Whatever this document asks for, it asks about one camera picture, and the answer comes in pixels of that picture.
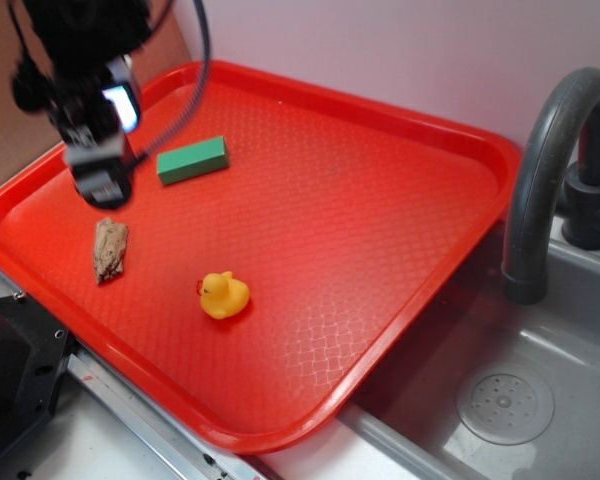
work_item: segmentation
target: yellow rubber duck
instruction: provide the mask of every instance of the yellow rubber duck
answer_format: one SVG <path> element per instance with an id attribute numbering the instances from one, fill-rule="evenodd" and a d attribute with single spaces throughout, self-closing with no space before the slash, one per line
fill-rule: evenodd
<path id="1" fill-rule="evenodd" d="M 232 272 L 210 273 L 198 282 L 202 309 L 216 320 L 240 313 L 249 303 L 249 287 Z"/>

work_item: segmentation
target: sink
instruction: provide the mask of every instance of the sink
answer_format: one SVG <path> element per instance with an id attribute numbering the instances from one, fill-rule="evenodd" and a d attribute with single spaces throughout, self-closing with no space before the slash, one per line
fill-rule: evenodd
<path id="1" fill-rule="evenodd" d="M 394 454 L 425 456 L 426 478 L 600 479 L 600 257 L 552 240 L 549 294 L 518 306 L 502 293 L 503 234 L 485 237 L 350 405 L 391 433 Z"/>

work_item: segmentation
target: faucet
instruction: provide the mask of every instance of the faucet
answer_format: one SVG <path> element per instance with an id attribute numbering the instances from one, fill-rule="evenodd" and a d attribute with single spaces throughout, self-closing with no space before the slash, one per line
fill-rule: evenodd
<path id="1" fill-rule="evenodd" d="M 578 144 L 578 161 L 569 164 Z M 582 68 L 553 90 L 527 144 L 505 228 L 505 295 L 523 305 L 548 291 L 554 214 L 567 242 L 600 249 L 600 70 Z"/>

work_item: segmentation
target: piece of wood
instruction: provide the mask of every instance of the piece of wood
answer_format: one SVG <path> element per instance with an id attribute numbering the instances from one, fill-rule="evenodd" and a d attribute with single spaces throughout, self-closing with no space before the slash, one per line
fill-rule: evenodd
<path id="1" fill-rule="evenodd" d="M 98 285 L 123 272 L 122 257 L 127 250 L 128 235 L 129 228 L 123 223 L 115 223 L 110 218 L 98 222 L 93 247 L 93 268 Z"/>

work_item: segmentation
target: sink drain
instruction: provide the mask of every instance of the sink drain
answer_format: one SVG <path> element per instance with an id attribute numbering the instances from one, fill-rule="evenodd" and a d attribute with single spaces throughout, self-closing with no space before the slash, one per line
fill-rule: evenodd
<path id="1" fill-rule="evenodd" d="M 460 384 L 456 406 L 469 430 L 498 445 L 533 440 L 553 417 L 549 386 L 514 363 L 491 364 L 470 373 Z"/>

